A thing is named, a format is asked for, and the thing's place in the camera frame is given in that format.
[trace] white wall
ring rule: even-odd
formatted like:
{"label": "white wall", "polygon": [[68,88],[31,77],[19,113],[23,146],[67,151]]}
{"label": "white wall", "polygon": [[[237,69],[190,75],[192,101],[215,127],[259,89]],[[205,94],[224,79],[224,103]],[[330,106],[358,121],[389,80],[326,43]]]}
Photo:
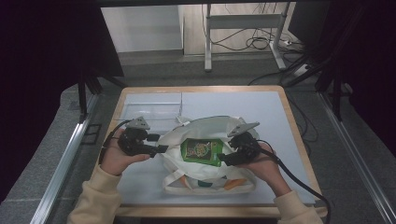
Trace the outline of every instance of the white wall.
{"label": "white wall", "polygon": [[117,52],[182,49],[178,6],[103,7]]}

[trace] white plastic bag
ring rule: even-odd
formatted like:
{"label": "white plastic bag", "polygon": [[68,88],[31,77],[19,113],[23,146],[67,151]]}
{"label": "white plastic bag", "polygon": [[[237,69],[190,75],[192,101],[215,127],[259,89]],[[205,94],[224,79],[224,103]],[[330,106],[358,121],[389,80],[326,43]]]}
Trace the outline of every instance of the white plastic bag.
{"label": "white plastic bag", "polygon": [[[164,135],[158,145],[168,146],[163,153],[164,166],[171,173],[163,181],[165,192],[173,194],[232,194],[253,191],[256,178],[246,169],[184,161],[180,145],[186,139],[219,139],[223,143],[222,153],[233,152],[227,133],[237,125],[244,124],[241,118],[218,116],[184,122],[182,126]],[[258,134],[250,130],[258,139]]]}

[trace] gray floor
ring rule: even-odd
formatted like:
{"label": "gray floor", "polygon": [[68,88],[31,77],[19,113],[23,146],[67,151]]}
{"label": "gray floor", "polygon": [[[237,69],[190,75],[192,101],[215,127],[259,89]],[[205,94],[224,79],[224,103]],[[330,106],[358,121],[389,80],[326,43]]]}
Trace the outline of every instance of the gray floor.
{"label": "gray floor", "polygon": [[[175,52],[136,55],[121,54],[125,78],[131,87],[145,86],[197,86],[247,85],[256,77],[277,71],[270,54],[236,56],[216,55],[213,71],[204,71],[203,57],[183,57]],[[299,85],[286,89],[294,117],[304,133],[304,115],[312,123],[303,135],[308,154],[323,194],[332,203],[332,223],[384,223],[375,203],[364,186],[346,148],[335,131],[326,111],[313,88],[312,77]],[[94,145],[81,145],[68,173],[64,186],[50,213],[48,223],[65,223],[73,209],[81,183],[90,178],[108,123],[120,96],[121,89],[102,80],[103,92],[91,124],[101,124],[99,138]],[[268,76],[255,84],[275,85],[279,76]],[[20,179],[0,206],[0,223],[28,223],[35,213],[50,178],[62,157],[68,140],[78,122],[79,112],[73,106],[78,101],[76,87],[64,91],[61,107],[49,128],[48,134]],[[361,155],[391,204],[396,203],[394,174],[396,160],[349,105],[342,100],[343,123],[355,141]],[[83,142],[90,142],[87,137]],[[118,218],[118,223],[144,223],[140,218]]]}

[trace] controller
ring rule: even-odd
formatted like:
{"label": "controller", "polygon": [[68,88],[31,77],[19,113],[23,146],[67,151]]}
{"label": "controller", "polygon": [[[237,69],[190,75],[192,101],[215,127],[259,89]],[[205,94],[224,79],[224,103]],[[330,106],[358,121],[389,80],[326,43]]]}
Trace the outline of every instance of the controller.
{"label": "controller", "polygon": [[234,153],[225,155],[223,153],[218,154],[221,161],[224,161],[228,166],[239,165],[244,163],[252,162],[259,154],[260,145],[257,140],[248,132],[258,126],[260,123],[249,123],[238,125],[233,129],[228,136],[233,136],[233,138],[228,142],[230,147],[233,147],[236,151]]}
{"label": "controller", "polygon": [[125,127],[126,129],[121,134],[118,143],[120,149],[128,156],[149,154],[151,158],[154,158],[157,153],[164,153],[166,151],[167,147],[144,145],[143,140],[157,142],[160,139],[160,135],[147,132],[150,127],[143,117],[132,119]]}

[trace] person's left hand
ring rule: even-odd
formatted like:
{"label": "person's left hand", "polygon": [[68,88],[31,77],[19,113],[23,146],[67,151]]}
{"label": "person's left hand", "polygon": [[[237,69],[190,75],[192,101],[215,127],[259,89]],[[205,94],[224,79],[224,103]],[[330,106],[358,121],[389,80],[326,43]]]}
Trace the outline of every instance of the person's left hand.
{"label": "person's left hand", "polygon": [[122,172],[132,163],[139,161],[146,161],[149,155],[140,154],[135,156],[127,156],[118,144],[120,135],[124,132],[123,129],[118,129],[110,140],[105,156],[101,164],[103,171],[110,175],[121,175]]}

